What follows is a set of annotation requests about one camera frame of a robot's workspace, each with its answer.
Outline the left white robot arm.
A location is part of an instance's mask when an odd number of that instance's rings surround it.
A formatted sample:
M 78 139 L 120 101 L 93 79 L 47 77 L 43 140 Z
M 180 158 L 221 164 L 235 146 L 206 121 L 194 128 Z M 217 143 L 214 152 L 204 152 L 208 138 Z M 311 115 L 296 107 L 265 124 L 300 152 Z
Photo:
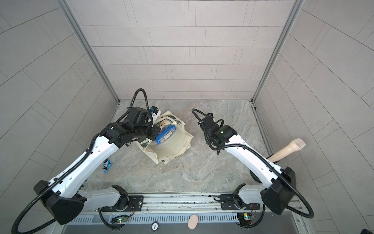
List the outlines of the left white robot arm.
M 108 124 L 98 136 L 93 137 L 93 145 L 70 166 L 50 181 L 42 180 L 35 185 L 35 192 L 40 194 L 48 185 L 56 183 L 50 192 L 42 196 L 41 202 L 59 224 L 67 224 L 81 212 L 96 208 L 108 207 L 119 211 L 127 208 L 128 193 L 118 185 L 86 192 L 81 186 L 122 146 L 141 138 L 154 140 L 160 131 L 154 121 L 160 114 L 160 110 L 155 106 L 149 111 L 131 107 L 123 122 Z

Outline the floral canvas tote bag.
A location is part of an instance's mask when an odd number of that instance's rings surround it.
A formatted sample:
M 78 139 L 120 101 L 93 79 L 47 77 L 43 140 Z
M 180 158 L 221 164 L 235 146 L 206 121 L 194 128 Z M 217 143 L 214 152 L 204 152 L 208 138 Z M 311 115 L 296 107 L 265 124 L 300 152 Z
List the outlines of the floral canvas tote bag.
M 141 138 L 136 141 L 139 149 L 156 164 L 167 164 L 169 161 L 181 157 L 191 147 L 193 135 L 185 130 L 185 123 L 170 111 L 159 116 L 155 125 L 161 129 L 165 125 L 174 125 L 176 131 L 164 143 L 157 144 L 155 140 Z

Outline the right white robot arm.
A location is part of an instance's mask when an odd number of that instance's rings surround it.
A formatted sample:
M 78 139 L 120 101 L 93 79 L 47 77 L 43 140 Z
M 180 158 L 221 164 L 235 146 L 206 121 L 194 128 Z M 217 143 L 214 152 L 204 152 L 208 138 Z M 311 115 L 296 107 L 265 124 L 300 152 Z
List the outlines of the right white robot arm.
M 261 182 L 261 185 L 240 185 L 233 193 L 233 203 L 244 209 L 251 203 L 263 204 L 280 215 L 295 193 L 280 176 L 291 185 L 296 185 L 295 173 L 284 170 L 250 147 L 243 138 L 228 125 L 218 125 L 210 115 L 198 120 L 206 143 L 214 151 L 225 150 L 241 161 Z

